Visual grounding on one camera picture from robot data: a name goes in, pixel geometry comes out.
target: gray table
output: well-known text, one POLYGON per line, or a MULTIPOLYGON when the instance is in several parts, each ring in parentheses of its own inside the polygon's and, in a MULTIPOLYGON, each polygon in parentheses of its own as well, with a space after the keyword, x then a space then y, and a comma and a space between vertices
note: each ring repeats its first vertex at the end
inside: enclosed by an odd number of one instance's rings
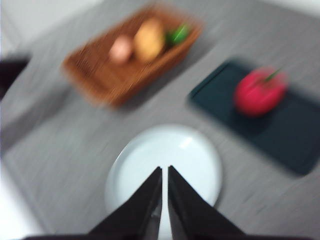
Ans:
POLYGON ((67 82, 65 55, 144 0, 107 0, 23 49, 33 56, 1 103, 2 163, 48 233, 86 233, 105 216, 104 185, 139 132, 178 123, 198 129, 223 164, 217 209, 251 234, 320 237, 320 167, 296 177, 186 102, 221 62, 243 56, 282 66, 302 91, 320 95, 320 21, 255 0, 173 0, 206 22, 175 69, 121 109, 94 108, 67 82))

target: dark green tray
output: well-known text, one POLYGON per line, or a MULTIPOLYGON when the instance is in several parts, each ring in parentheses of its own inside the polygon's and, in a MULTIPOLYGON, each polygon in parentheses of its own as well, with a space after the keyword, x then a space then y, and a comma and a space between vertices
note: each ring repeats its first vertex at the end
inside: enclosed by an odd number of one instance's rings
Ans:
POLYGON ((320 105, 289 87, 270 113, 248 118, 234 108, 238 82, 253 67, 239 60, 223 63, 190 93, 190 99, 231 130, 297 174, 309 173, 320 155, 320 105))

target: tomato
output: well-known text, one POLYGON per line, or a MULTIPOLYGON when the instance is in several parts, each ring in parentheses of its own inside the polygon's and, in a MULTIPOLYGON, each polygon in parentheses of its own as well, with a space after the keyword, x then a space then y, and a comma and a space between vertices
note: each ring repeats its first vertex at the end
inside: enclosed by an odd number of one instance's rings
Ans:
POLYGON ((234 92, 236 109, 248 117, 262 116, 283 99, 287 76, 272 68, 258 68, 250 72, 237 85, 234 92))

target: potato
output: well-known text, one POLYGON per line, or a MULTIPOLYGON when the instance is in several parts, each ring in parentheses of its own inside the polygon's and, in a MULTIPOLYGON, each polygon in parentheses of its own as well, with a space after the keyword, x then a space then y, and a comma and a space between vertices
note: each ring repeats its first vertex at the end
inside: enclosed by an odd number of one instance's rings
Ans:
POLYGON ((162 23, 150 18, 142 23, 133 39, 136 57, 146 63, 154 60, 164 49, 165 31, 162 23))

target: tomato stem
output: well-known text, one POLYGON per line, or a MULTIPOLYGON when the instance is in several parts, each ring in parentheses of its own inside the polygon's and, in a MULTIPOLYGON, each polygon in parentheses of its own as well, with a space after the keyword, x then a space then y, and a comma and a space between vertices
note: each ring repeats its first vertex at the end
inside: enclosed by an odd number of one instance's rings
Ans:
POLYGON ((273 79, 279 73, 280 70, 281 70, 281 68, 279 68, 278 70, 274 71, 268 77, 266 77, 263 81, 264 82, 270 81, 271 79, 273 79))

